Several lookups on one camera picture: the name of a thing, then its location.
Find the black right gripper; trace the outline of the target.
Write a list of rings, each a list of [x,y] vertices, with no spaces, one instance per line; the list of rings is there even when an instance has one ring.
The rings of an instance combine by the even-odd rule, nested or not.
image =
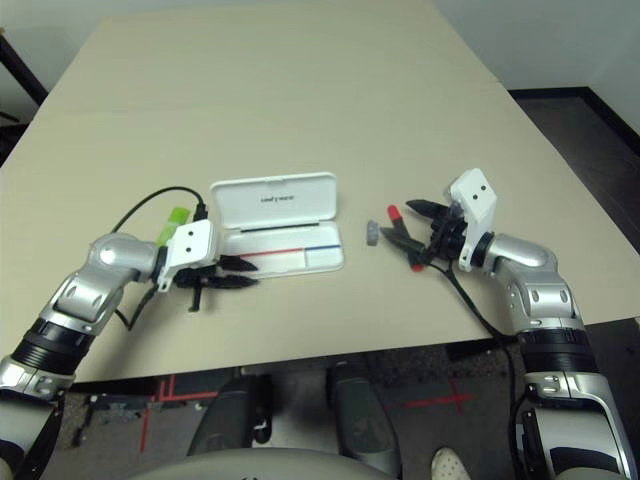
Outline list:
[[[465,243],[467,228],[462,207],[457,202],[445,206],[424,199],[409,200],[406,205],[415,213],[432,219],[429,245],[432,257],[457,260]],[[417,263],[425,262],[425,245],[422,242],[391,227],[382,227],[380,232],[387,241],[409,254]]]

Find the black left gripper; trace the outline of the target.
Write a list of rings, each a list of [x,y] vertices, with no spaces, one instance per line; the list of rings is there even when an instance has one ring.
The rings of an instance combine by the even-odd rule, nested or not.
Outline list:
[[[221,255],[219,267],[232,272],[254,272],[258,267],[239,256]],[[209,265],[198,268],[184,268],[179,270],[173,279],[177,288],[191,289],[192,302],[189,312],[200,310],[201,295],[204,288],[219,290],[236,290],[254,286],[259,283],[257,279],[243,275],[217,276],[217,266]]]

